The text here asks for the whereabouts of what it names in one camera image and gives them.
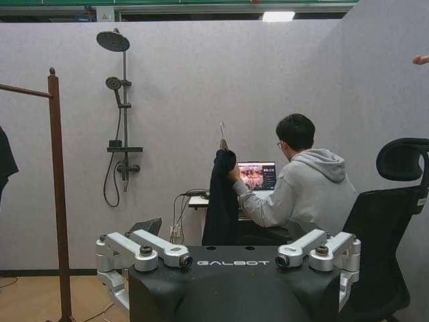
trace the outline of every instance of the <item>handheld shower head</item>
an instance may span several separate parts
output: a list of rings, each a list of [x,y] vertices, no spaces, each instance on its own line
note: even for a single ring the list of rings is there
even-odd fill
[[[121,98],[119,97],[119,89],[122,87],[121,81],[117,77],[109,77],[106,80],[106,85],[109,87],[112,91],[115,92],[116,97],[116,103],[118,104],[118,107],[122,105]]]
[[[97,42],[104,49],[112,52],[124,52],[129,48],[129,41],[115,28],[112,32],[100,32],[97,35]]]
[[[107,87],[109,87],[110,89],[112,89],[114,91],[116,91],[122,87],[122,83],[117,77],[109,77],[106,80],[106,85],[107,85]]]

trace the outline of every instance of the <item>ceiling light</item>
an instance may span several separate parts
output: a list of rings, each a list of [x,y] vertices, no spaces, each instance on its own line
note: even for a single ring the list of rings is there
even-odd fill
[[[262,16],[264,22],[292,21],[295,16],[293,11],[267,11]]]

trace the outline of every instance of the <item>man's hand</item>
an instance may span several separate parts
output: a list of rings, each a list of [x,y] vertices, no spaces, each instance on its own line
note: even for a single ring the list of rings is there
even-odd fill
[[[228,173],[228,179],[234,183],[240,180],[240,170],[237,163],[235,164],[234,169]]]
[[[429,63],[429,56],[416,56],[413,60],[413,63],[416,65],[425,65],[427,63]]]

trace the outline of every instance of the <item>person's finger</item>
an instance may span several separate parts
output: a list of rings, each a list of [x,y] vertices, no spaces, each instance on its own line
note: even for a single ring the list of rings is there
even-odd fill
[[[429,56],[416,56],[413,59],[413,63],[416,65],[425,65],[429,63]]]
[[[416,56],[413,59],[413,64],[419,65],[421,60],[422,60],[421,56]]]

